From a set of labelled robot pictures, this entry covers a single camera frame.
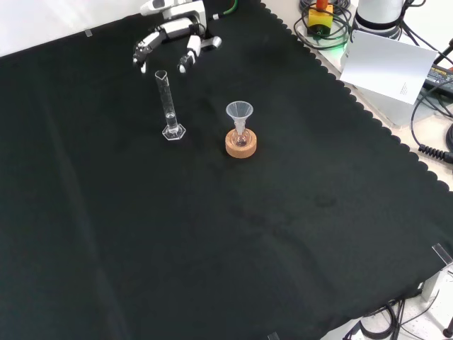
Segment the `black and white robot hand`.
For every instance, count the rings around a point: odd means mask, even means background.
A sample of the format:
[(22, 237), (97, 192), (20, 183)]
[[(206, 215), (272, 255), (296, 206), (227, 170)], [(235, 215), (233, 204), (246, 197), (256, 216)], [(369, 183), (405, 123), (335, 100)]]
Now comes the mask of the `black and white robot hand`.
[(139, 67), (142, 73), (146, 72), (146, 61), (148, 55), (162, 43), (184, 38), (189, 35), (196, 35), (203, 38), (206, 29), (201, 23), (196, 23), (190, 18), (179, 18), (156, 26), (145, 38), (134, 46), (132, 63)]

